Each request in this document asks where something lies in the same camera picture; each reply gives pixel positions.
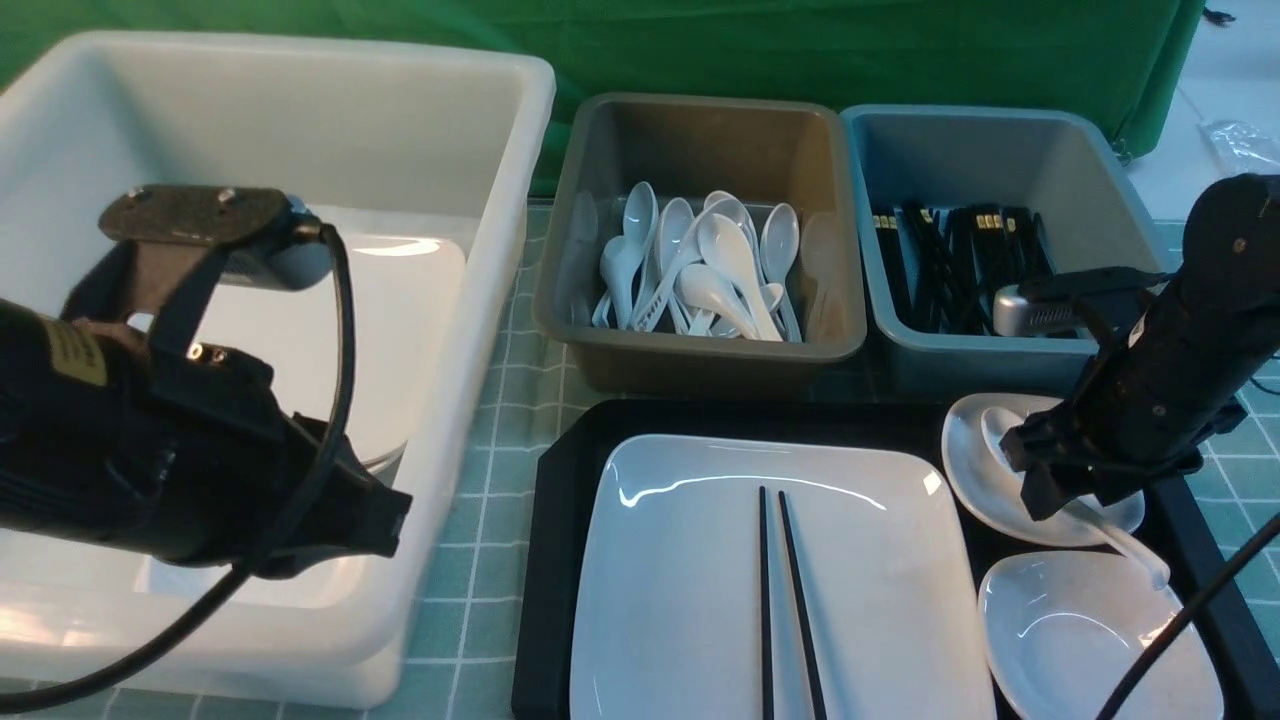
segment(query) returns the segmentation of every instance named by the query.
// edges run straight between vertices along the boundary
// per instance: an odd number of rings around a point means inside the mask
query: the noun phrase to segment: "green tablecloth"
[[[1156,146],[1203,0],[0,0],[0,86],[93,28],[361,37],[532,54],[559,95],[535,195],[585,97],[655,91],[1056,108]]]

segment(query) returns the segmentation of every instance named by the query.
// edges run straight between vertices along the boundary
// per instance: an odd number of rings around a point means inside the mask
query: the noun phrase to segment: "white plate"
[[[785,489],[829,716],[995,717],[964,538],[932,465],[877,450],[641,436],[613,451],[595,498],[573,720],[760,716],[762,484],[776,716],[813,716]]]
[[[982,433],[982,414],[988,407],[1006,407],[1025,419],[1032,413],[1048,410],[1061,402],[1053,397],[1014,393],[978,393],[961,397],[951,406],[942,424],[942,469],[951,479],[960,503],[983,523],[1006,536],[1050,547],[1087,547],[1102,544],[1093,528],[1059,512],[1046,520],[1032,520],[1019,496],[1021,475],[984,471],[989,468],[991,451]],[[1110,507],[1102,507],[1092,495],[1082,502],[1126,533],[1132,533],[1147,514],[1142,492]]]
[[[1030,552],[992,566],[978,593],[991,671],[1025,720],[1089,720],[1181,609],[1137,562],[1084,551]],[[1222,691],[1192,625],[1138,683],[1117,717],[1222,716]]]

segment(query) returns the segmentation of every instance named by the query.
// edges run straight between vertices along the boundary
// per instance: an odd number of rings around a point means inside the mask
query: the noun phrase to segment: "chopsticks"
[[[796,556],[795,532],[791,527],[791,509],[787,495],[778,491],[778,506],[782,510],[782,530],[787,541],[787,560],[791,565],[791,592],[796,598],[796,615],[800,621],[800,642],[804,646],[805,674],[809,678],[809,697],[815,720],[827,720],[827,703],[822,696],[822,679],[818,675],[818,653],[813,644],[813,628],[809,624],[809,606],[804,598],[804,580],[800,578],[800,562]],[[765,720],[773,719],[773,634],[769,618],[769,544],[768,544],[768,503],[764,486],[760,486],[760,664],[762,689],[760,714]]]
[[[769,620],[769,497],[760,486],[760,717],[773,720],[773,626]]]

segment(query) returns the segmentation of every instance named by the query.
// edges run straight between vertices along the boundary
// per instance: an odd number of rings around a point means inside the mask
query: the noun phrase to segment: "plastic bag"
[[[1228,176],[1280,173],[1280,143],[1249,123],[1203,123],[1201,132],[1213,147],[1213,154]]]

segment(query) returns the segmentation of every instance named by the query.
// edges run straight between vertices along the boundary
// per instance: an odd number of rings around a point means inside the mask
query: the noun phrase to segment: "yellow label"
[[[106,386],[106,357],[93,336],[44,315],[40,322],[49,333],[49,360],[55,373],[83,383]]]

